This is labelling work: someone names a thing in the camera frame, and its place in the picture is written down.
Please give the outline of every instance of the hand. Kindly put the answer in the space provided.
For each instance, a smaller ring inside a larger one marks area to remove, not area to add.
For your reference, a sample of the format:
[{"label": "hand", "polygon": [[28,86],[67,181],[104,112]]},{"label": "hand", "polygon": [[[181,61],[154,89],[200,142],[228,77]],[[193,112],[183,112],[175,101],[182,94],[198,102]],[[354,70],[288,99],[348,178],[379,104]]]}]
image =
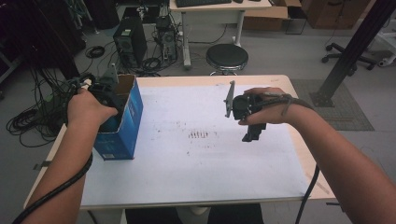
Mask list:
[{"label": "hand", "polygon": [[116,108],[101,105],[87,90],[79,89],[67,107],[67,118],[70,123],[89,123],[100,126],[111,116],[117,115]]},{"label": "hand", "polygon": [[[263,93],[265,92],[276,92],[276,93],[285,93],[280,88],[253,88],[245,91],[245,94],[257,94],[263,100],[269,100],[274,98],[273,96],[266,96]],[[259,124],[259,123],[288,123],[290,118],[290,113],[292,107],[296,107],[299,105],[290,105],[288,109],[288,113],[282,116],[282,111],[285,109],[286,104],[273,104],[264,106],[261,111],[254,113],[252,115],[247,116],[245,120],[240,120],[238,123],[240,125],[251,125],[251,124]]]}]

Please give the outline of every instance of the round stool seat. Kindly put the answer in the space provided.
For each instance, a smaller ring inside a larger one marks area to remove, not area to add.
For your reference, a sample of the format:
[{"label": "round stool seat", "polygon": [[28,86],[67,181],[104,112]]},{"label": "round stool seat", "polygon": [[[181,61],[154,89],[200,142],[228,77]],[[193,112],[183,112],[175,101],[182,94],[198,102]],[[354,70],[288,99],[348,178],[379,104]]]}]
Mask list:
[{"label": "round stool seat", "polygon": [[248,63],[248,53],[234,44],[219,44],[207,50],[206,61],[221,71],[241,70]]}]

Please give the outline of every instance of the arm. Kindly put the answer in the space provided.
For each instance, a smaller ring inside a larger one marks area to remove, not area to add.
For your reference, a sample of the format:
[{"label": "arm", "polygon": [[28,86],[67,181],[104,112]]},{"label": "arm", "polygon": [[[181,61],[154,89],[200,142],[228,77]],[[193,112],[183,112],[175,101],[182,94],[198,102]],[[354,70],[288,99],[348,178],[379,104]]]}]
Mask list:
[{"label": "arm", "polygon": [[[260,94],[280,91],[260,88],[247,91]],[[370,159],[348,142],[315,111],[291,105],[271,105],[250,115],[242,125],[283,123],[294,127],[304,139],[336,198],[354,223],[392,223],[396,220],[396,187]]]},{"label": "arm", "polygon": [[[69,102],[69,122],[58,152],[27,206],[79,172],[91,155],[99,126],[116,114],[115,108],[100,105],[88,91],[78,91]],[[85,176],[37,208],[23,223],[76,223],[84,181]]]}]

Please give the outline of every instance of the wrist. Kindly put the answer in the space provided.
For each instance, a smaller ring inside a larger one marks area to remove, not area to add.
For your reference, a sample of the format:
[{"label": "wrist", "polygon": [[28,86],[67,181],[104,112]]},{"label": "wrist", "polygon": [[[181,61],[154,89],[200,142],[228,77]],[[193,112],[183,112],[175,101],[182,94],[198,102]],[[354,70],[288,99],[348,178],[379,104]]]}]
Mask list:
[{"label": "wrist", "polygon": [[83,129],[89,132],[98,132],[100,124],[88,119],[74,119],[67,124],[67,129]]},{"label": "wrist", "polygon": [[288,113],[285,117],[285,122],[294,128],[297,128],[301,123],[304,123],[306,119],[317,115],[313,109],[307,108],[302,105],[292,104],[288,109]]}]

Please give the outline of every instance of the finger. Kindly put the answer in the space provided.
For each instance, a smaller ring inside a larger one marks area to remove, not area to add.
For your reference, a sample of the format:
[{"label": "finger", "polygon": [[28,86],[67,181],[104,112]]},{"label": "finger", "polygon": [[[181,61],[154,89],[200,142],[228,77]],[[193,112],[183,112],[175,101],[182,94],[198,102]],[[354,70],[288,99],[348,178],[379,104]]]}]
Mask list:
[{"label": "finger", "polygon": [[119,111],[114,107],[108,107],[107,110],[110,116],[116,116],[119,113]]},{"label": "finger", "polygon": [[253,88],[253,89],[246,90],[244,93],[247,93],[247,94],[262,94],[264,92],[271,91],[271,89],[272,89],[271,87]]},{"label": "finger", "polygon": [[254,113],[247,116],[244,120],[239,120],[238,124],[240,125],[251,125],[251,124],[258,124],[263,123],[262,120],[262,113]]}]

